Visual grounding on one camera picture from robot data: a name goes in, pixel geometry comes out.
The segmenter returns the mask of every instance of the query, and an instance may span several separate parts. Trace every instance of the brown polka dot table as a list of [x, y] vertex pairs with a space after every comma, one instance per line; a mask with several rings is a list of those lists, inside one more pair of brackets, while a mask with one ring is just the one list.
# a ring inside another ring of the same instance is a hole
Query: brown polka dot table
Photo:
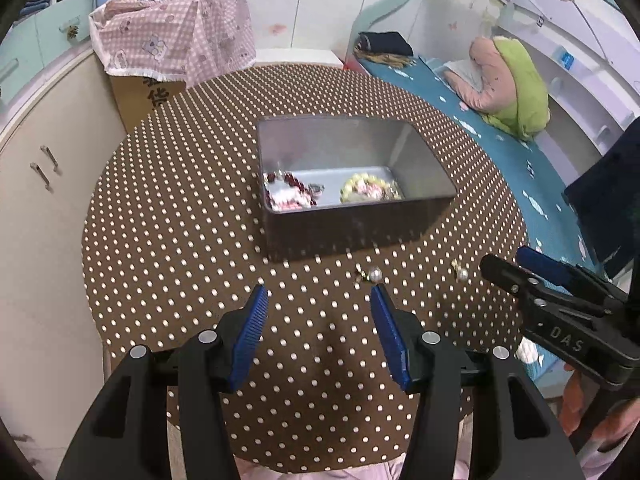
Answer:
[[[255, 124], [280, 114], [410, 122], [458, 188], [421, 240], [272, 264], [258, 201]], [[486, 253], [525, 241], [516, 201], [484, 151], [447, 116], [370, 76], [333, 68], [252, 68], [156, 109], [123, 141], [95, 187], [84, 281], [113, 365], [131, 346], [178, 346], [241, 308], [256, 283], [270, 310], [242, 390], [223, 399], [234, 453], [280, 471], [378, 463], [406, 450], [417, 399], [391, 380], [366, 283], [379, 266], [396, 306], [464, 348], [519, 343], [514, 301], [481, 279]], [[451, 261], [468, 267], [457, 282]], [[463, 413], [471, 399], [463, 397]], [[179, 427], [178, 391], [167, 416]]]

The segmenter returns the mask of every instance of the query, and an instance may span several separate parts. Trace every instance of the blue bedsheet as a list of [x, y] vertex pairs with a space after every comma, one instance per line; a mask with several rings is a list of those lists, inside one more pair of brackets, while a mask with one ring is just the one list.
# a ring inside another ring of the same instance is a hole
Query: blue bedsheet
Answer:
[[[456, 121], [491, 157], [518, 202], [527, 226], [529, 245], [547, 256], [593, 269], [574, 212], [562, 199], [564, 183], [535, 142], [524, 143], [485, 123], [473, 110], [464, 111], [460, 98], [420, 59], [402, 70], [361, 60], [373, 76], [421, 97]], [[558, 358], [536, 346], [538, 357], [526, 364], [532, 379]]]

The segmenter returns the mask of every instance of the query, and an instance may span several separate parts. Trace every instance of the green blanket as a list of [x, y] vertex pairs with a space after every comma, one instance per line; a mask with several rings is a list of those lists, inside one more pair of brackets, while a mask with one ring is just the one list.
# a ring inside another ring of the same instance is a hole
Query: green blanket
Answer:
[[531, 140], [549, 120], [545, 82], [518, 40], [494, 38], [494, 44], [513, 75], [517, 98], [508, 108], [493, 115], [482, 114], [482, 118], [520, 140]]

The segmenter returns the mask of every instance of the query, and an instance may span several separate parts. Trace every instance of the blue label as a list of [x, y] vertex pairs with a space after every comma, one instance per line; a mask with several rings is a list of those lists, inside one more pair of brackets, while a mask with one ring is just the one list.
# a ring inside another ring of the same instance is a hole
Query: blue label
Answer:
[[560, 62], [566, 70], [569, 70], [572, 64], [574, 64], [574, 59], [574, 56], [565, 51], [565, 53], [562, 54], [562, 57], [560, 58]]

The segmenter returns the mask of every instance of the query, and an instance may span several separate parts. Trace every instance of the human hand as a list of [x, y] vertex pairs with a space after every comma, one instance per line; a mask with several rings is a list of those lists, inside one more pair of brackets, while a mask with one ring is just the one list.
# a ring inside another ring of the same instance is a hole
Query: human hand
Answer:
[[[574, 370], [568, 364], [564, 370]], [[584, 406], [584, 392], [580, 384], [582, 375], [574, 370], [569, 382], [564, 388], [562, 396], [562, 410], [559, 420], [564, 433], [569, 436], [580, 426]], [[591, 439], [602, 441], [601, 447], [611, 446], [627, 436], [640, 420], [640, 399], [630, 400], [622, 406], [615, 408], [605, 420], [603, 420], [591, 434]]]

